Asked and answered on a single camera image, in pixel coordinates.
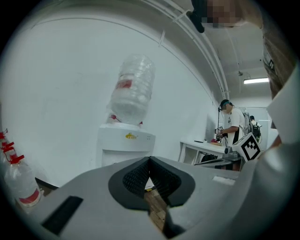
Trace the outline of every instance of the ceiling light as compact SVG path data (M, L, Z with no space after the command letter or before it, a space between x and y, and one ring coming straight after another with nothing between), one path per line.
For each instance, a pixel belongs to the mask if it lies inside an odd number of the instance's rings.
M254 79L245 79L244 84L250 84L250 83L266 83L268 82L268 78L254 78Z

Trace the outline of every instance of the black slot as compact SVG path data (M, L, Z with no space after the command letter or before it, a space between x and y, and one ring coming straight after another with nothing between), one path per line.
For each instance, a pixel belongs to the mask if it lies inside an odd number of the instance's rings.
M59 235L82 201L83 199L80 197L68 197L42 224L42 226L52 233Z

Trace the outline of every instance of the white table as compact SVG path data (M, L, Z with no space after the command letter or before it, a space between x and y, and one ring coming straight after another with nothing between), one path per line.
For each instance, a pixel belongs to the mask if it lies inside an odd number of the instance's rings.
M218 158L221 158L225 151L225 146L217 146L209 142L200 143L194 141L181 140L180 146L181 146L181 151L179 155L179 162L181 163L184 162L186 156L186 148L191 148L197 151L196 158L194 159L192 164L194 164L194 162L197 160L199 152L205 152L207 154L216 155Z

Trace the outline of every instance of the white wall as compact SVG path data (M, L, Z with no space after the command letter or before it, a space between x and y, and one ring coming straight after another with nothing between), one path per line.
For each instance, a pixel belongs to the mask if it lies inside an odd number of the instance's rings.
M180 138L204 138L207 119L217 124L216 100L202 76L153 39L97 20L36 25L11 43L0 76L3 128L36 177L61 186L94 167L98 127L132 53L146 54L157 67L143 121L156 135L154 155L177 160Z

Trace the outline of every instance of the person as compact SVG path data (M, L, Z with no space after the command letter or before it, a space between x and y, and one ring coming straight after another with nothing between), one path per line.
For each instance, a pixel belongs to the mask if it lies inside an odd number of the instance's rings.
M261 124L255 121L254 116L250 116L250 120L253 125L253 135L256 138L257 142L259 143L259 140L261 138L261 131L260 131Z
M239 139L244 136L245 117L242 111L235 107L228 99L224 99L220 104L220 109L223 114L229 115L229 128L221 129L221 137L227 137L227 146L234 145Z
M202 33L202 23L214 28L237 27L246 22L262 30L263 64L267 71L272 99L283 88L296 66L297 57L271 17L253 0L191 0L193 12L187 16ZM272 147L281 143L279 135Z

